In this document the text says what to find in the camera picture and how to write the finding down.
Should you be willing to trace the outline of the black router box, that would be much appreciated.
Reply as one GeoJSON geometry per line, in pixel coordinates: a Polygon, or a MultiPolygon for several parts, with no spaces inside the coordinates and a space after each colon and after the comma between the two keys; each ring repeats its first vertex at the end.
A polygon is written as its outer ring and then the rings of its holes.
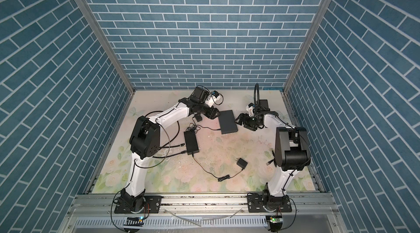
{"type": "Polygon", "coordinates": [[[222,135],[236,133],[238,131],[233,110],[220,111],[218,120],[222,135]]]}

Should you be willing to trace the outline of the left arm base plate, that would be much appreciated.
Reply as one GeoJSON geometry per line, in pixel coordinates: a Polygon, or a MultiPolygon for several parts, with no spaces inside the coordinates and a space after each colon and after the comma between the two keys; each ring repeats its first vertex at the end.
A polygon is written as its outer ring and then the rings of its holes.
{"type": "Polygon", "coordinates": [[[125,201],[121,196],[113,201],[116,214],[154,214],[159,213],[163,197],[159,195],[140,196],[134,201],[125,201]]]}

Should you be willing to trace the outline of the black power adapter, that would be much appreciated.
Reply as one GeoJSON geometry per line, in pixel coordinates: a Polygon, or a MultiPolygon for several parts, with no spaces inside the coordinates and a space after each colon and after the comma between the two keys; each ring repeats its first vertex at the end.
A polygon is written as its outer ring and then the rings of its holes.
{"type": "Polygon", "coordinates": [[[201,169],[205,172],[205,173],[207,173],[207,174],[209,174],[209,175],[211,175],[212,177],[214,177],[215,179],[217,179],[217,181],[218,182],[223,182],[223,181],[225,181],[225,180],[228,180],[228,179],[232,179],[232,178],[235,178],[237,175],[239,175],[246,167],[247,167],[247,165],[248,165],[248,162],[247,161],[245,161],[244,159],[242,159],[242,158],[239,158],[238,160],[237,160],[237,163],[236,163],[236,165],[237,166],[239,166],[240,168],[241,168],[241,170],[237,173],[237,174],[235,174],[235,175],[233,175],[233,176],[230,176],[230,175],[225,175],[225,176],[223,176],[223,177],[217,177],[216,175],[214,175],[213,173],[211,173],[211,172],[209,172],[209,171],[207,171],[207,170],[205,170],[205,168],[194,158],[194,155],[192,155],[192,157],[193,157],[193,160],[201,167],[201,169]]]}
{"type": "Polygon", "coordinates": [[[192,120],[191,121],[192,122],[186,128],[186,131],[197,133],[201,129],[209,129],[209,130],[212,130],[212,131],[220,131],[221,130],[221,129],[212,129],[212,128],[207,127],[207,126],[199,125],[199,122],[202,121],[202,116],[200,114],[195,114],[192,117],[192,120]]]}

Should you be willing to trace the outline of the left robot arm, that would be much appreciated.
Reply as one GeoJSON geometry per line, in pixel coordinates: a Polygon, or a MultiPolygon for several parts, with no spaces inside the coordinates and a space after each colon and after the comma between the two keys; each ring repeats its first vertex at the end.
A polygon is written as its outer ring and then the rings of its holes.
{"type": "Polygon", "coordinates": [[[131,171],[127,185],[121,190],[121,198],[130,206],[143,202],[145,177],[152,168],[150,161],[160,150],[161,135],[168,136],[166,129],[190,115],[201,114],[209,119],[220,115],[216,105],[223,103],[223,95],[198,85],[189,97],[182,98],[169,109],[152,117],[140,116],[129,139],[131,171]]]}

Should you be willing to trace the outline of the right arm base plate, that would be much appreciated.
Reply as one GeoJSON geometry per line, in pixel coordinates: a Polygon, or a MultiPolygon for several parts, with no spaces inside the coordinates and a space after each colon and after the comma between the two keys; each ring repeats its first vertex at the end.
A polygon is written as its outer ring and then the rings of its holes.
{"type": "Polygon", "coordinates": [[[257,193],[247,194],[247,206],[249,213],[290,213],[292,212],[291,201],[288,195],[274,197],[257,193]]]}

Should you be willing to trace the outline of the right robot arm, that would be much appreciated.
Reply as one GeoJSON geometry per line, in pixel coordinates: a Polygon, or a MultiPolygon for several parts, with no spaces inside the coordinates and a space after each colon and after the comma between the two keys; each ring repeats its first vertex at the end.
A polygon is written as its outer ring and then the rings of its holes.
{"type": "Polygon", "coordinates": [[[270,110],[266,100],[257,98],[235,121],[248,130],[268,129],[274,134],[272,162],[276,169],[263,192],[268,199],[285,197],[294,176],[311,163],[307,130],[282,120],[276,111],[270,110]]]}

